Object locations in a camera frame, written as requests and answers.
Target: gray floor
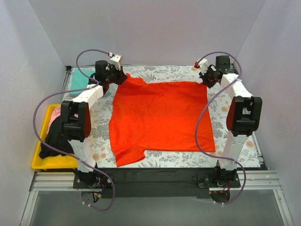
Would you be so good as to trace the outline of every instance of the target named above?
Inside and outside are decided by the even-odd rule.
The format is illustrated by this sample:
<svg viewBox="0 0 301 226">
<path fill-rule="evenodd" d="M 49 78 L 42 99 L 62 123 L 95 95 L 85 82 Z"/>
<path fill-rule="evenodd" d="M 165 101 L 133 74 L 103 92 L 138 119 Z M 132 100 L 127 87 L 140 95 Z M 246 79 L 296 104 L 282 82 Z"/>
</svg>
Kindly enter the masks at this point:
<svg viewBox="0 0 301 226">
<path fill-rule="evenodd" d="M 74 200 L 80 192 L 39 192 L 31 226 L 282 226 L 272 190 L 244 191 L 228 206 L 180 198 L 117 198 L 107 212 Z M 105 206 L 102 199 L 97 205 Z"/>
</svg>

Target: wall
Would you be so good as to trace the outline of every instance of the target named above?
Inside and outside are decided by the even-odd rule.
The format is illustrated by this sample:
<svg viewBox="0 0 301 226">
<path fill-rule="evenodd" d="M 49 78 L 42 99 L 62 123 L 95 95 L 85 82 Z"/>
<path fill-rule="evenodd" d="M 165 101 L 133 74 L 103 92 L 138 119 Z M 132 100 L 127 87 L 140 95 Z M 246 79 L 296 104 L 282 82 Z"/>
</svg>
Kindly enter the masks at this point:
<svg viewBox="0 0 301 226">
<path fill-rule="evenodd" d="M 265 0 L 29 0 L 65 65 L 87 48 L 125 64 L 192 65 L 204 54 L 237 55 Z M 105 55 L 89 53 L 81 65 Z"/>
<path fill-rule="evenodd" d="M 18 226 L 33 176 L 33 111 L 61 89 L 65 69 L 27 0 L 0 0 L 0 27 L 0 225 Z M 57 100 L 43 105 L 38 130 Z"/>
<path fill-rule="evenodd" d="M 263 99 L 257 137 L 295 225 L 301 225 L 300 21 L 300 1 L 266 1 L 238 55 L 243 83 Z"/>
</svg>

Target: black cloth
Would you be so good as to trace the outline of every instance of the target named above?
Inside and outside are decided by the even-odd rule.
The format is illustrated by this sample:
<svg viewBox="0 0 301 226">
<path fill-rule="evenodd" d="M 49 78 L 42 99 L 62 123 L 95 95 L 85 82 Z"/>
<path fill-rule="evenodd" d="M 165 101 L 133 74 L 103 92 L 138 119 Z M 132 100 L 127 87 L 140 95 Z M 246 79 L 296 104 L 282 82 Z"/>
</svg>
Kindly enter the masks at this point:
<svg viewBox="0 0 301 226">
<path fill-rule="evenodd" d="M 62 134 L 60 128 L 60 120 L 61 117 L 58 116 L 56 119 L 54 119 L 54 121 L 50 125 L 49 132 L 45 139 L 45 143 L 52 147 L 55 147 L 58 150 L 67 153 L 74 153 L 73 148 L 70 145 L 68 139 Z M 58 156 L 59 154 L 60 154 L 59 152 L 56 152 L 41 143 L 41 152 L 39 153 L 40 158 L 45 159 L 46 157 Z"/>
</svg>

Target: table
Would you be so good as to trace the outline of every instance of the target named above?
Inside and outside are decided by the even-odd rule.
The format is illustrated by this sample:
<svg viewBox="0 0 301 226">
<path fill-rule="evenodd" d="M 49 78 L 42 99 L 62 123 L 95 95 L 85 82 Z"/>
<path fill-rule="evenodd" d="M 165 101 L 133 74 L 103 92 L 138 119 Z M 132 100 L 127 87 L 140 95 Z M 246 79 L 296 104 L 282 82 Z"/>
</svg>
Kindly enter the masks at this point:
<svg viewBox="0 0 301 226">
<path fill-rule="evenodd" d="M 199 70 L 191 66 L 124 66 L 125 73 L 131 74 L 132 77 L 140 77 L 147 83 L 153 82 L 172 82 L 172 81 L 196 81 L 201 82 L 198 76 Z M 71 86 L 72 74 L 68 84 Z M 111 84 L 109 96 L 100 98 L 90 111 L 92 130 L 90 137 L 91 151 L 98 167 L 113 168 L 117 167 L 115 155 L 111 150 L 109 137 L 109 121 L 111 119 L 114 99 L 117 85 Z M 208 89 L 208 99 L 212 98 L 215 93 L 222 89 L 222 86 L 216 84 L 213 88 Z M 64 100 L 70 100 L 74 96 L 66 94 Z M 221 156 L 227 140 L 226 117 L 230 107 L 231 100 L 226 92 L 222 92 L 209 106 L 211 123 L 216 146 L 217 156 Z M 258 168 L 258 147 L 253 136 L 246 141 L 240 154 L 239 162 L 244 167 Z M 186 167 L 214 167 L 216 159 L 210 158 L 201 152 L 172 152 L 172 151 L 145 151 L 145 159 L 142 161 L 121 166 L 124 168 L 136 167 L 155 167 L 155 168 L 186 168 Z"/>
</svg>

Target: orange fabric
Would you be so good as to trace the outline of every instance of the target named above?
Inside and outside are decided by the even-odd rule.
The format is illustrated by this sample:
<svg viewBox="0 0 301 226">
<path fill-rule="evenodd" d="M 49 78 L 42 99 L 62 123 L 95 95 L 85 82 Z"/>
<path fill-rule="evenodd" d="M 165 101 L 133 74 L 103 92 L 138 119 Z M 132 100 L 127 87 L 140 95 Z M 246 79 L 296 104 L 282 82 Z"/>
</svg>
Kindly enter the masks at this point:
<svg viewBox="0 0 301 226">
<path fill-rule="evenodd" d="M 127 77 L 118 86 L 109 123 L 117 166 L 142 160 L 145 149 L 199 151 L 194 132 L 207 104 L 207 87 L 189 81 L 147 84 L 141 78 Z M 198 140 L 206 152 L 215 152 L 208 110 Z"/>
</svg>

